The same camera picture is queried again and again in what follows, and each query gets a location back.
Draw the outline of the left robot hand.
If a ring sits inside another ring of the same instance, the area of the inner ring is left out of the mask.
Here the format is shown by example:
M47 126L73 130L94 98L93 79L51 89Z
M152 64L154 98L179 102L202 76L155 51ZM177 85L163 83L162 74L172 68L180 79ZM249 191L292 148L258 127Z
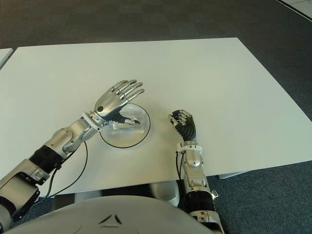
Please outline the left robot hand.
M142 85L142 82L137 82L135 79L119 81L98 99L95 112L105 121L130 125L140 124L138 120L123 116L120 110L144 92L144 89L140 89Z

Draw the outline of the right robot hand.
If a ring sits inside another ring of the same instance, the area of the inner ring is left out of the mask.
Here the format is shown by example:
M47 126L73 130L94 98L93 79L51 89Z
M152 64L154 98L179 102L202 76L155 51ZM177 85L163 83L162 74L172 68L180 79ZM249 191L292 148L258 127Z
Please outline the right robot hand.
M169 122L182 136L183 141L195 141L196 127L193 116L185 110L176 110L168 115Z

